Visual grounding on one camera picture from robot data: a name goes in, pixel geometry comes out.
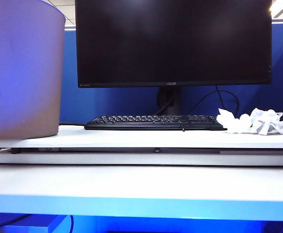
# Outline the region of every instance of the white shelf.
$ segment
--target white shelf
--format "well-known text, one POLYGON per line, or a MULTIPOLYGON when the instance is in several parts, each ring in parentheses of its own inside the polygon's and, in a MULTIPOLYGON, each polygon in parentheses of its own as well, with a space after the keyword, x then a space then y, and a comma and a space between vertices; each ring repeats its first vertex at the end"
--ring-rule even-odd
POLYGON ((0 212, 283 220, 283 168, 0 165, 0 212))

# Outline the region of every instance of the monitor stand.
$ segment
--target monitor stand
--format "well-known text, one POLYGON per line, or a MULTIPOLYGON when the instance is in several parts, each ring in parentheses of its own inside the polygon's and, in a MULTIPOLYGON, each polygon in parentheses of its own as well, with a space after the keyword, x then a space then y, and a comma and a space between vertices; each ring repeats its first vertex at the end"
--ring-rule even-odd
POLYGON ((160 87, 157 95, 157 105, 159 109, 167 105, 159 115, 181 115, 180 86, 160 87))

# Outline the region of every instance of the ceiling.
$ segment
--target ceiling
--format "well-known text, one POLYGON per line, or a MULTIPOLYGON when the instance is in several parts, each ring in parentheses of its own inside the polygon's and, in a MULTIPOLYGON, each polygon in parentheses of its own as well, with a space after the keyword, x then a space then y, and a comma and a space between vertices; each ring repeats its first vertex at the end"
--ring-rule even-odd
MULTIPOLYGON (((75 0, 44 0, 51 5, 57 7, 66 17, 66 28, 75 28, 75 0)), ((278 16, 278 18, 283 18, 283 13, 278 16)))

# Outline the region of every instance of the monitor screen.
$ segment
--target monitor screen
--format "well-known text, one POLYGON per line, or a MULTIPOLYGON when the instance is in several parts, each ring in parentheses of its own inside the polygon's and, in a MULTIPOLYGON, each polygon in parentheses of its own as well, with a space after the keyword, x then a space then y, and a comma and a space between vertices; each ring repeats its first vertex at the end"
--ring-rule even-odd
POLYGON ((271 0, 77 0, 79 87, 269 83, 271 0))

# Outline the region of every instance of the tissue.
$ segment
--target tissue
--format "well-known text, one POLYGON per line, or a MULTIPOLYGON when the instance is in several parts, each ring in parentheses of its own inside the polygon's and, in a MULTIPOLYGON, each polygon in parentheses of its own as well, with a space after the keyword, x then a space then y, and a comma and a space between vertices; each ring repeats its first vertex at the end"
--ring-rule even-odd
POLYGON ((255 108, 250 116, 242 114, 239 119, 224 109, 219 109, 219 113, 216 119, 228 133, 283 134, 283 121, 280 121, 283 113, 276 113, 272 109, 263 111, 255 108))

